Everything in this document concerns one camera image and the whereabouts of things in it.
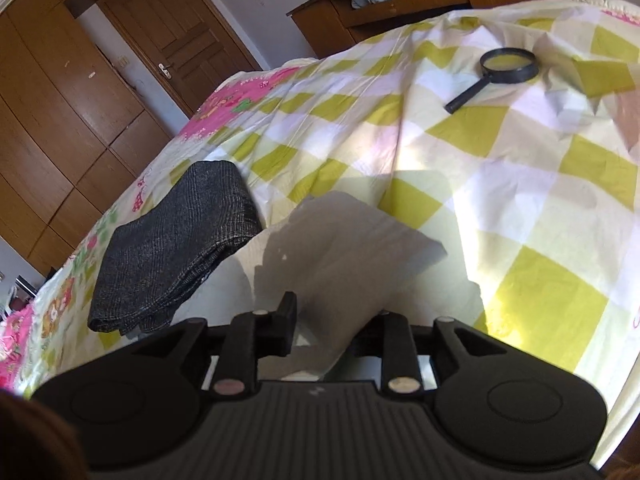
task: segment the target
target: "wooden door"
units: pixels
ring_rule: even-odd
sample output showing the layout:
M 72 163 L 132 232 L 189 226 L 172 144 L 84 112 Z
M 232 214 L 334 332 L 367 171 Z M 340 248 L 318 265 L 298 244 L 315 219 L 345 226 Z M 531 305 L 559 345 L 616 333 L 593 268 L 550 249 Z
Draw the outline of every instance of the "wooden door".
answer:
M 189 117 L 227 77 L 257 68 L 204 0 L 101 0 L 100 8 Z

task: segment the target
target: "black robotic device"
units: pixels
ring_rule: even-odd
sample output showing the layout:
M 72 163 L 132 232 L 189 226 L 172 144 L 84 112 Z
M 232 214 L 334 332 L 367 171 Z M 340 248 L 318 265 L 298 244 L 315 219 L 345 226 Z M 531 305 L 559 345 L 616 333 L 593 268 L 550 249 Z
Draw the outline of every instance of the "black robotic device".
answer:
M 291 292 L 228 326 L 190 319 L 34 398 L 78 428 L 96 479 L 600 478 L 589 460 L 607 412 L 582 379 L 454 319 L 410 326 L 389 312 L 348 349 L 382 358 L 380 389 L 257 381 L 257 360 L 286 356 L 295 324 Z M 419 354 L 436 390 L 423 389 Z

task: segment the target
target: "magnifying glass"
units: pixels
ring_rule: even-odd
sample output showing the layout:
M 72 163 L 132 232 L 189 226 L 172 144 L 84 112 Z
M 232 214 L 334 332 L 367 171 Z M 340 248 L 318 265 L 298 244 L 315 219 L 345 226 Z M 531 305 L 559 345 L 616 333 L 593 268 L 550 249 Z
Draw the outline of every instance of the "magnifying glass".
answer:
M 452 114 L 489 83 L 516 84 L 535 78 L 540 72 L 538 60 L 533 52 L 522 48 L 498 48 L 490 50 L 480 58 L 482 79 L 468 88 L 444 109 Z

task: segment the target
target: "door frame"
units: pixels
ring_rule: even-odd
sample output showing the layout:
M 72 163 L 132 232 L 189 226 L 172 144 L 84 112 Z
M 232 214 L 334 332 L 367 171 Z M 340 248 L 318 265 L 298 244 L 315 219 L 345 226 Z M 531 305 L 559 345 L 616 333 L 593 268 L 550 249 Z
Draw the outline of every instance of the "door frame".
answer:
M 231 39 L 236 44 L 236 46 L 238 47 L 242 55 L 249 62 L 249 65 L 251 65 L 251 67 L 253 67 L 254 70 L 257 70 L 257 71 L 262 70 L 258 62 L 255 60 L 254 56 L 252 56 L 252 54 L 249 52 L 249 49 L 242 42 L 240 37 L 236 34 L 236 32 L 231 27 L 231 25 L 229 25 L 228 21 L 220 13 L 220 11 L 213 4 L 213 2 L 211 0 L 202 0 L 202 1 L 207 6 L 207 8 L 211 11 L 214 17 L 220 22 L 220 25 L 222 25 L 226 33 L 231 37 Z M 174 100 L 174 102 L 180 107 L 180 109 L 184 112 L 184 114 L 191 119 L 193 113 L 190 107 L 187 105 L 184 99 L 180 97 L 180 94 L 178 94 L 178 92 L 175 91 L 174 87 L 169 84 L 167 79 L 165 79 L 164 76 L 160 75 L 158 67 L 151 61 L 151 59 L 149 59 L 148 55 L 144 53 L 144 51 L 136 43 L 134 38 L 122 26 L 122 24 L 120 23 L 120 20 L 116 17 L 116 15 L 113 12 L 111 12 L 111 9 L 109 9 L 109 7 L 106 5 L 105 0 L 98 0 L 97 3 L 98 3 L 98 6 L 100 7 L 100 10 L 111 22 L 111 25 L 113 25 L 113 27 L 121 35 L 122 39 L 131 47 L 133 52 L 140 58 L 140 60 L 147 67 L 149 72 L 151 72 L 154 78 L 156 78 L 156 81 L 158 81 L 162 85 L 162 88 L 169 94 L 171 99 Z

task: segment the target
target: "bed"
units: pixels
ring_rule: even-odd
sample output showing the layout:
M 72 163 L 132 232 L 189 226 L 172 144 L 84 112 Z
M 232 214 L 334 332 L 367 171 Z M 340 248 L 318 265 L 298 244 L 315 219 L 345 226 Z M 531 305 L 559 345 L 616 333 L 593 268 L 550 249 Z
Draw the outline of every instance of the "bed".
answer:
M 478 59 L 532 50 L 541 74 L 450 116 Z M 86 326 L 111 234 L 198 160 L 230 160 L 269 226 L 345 191 L 442 241 L 412 322 L 455 316 L 604 396 L 601 465 L 640 412 L 640 8 L 540 0 L 457 10 L 324 60 L 226 81 L 39 292 L 14 389 L 126 345 Z

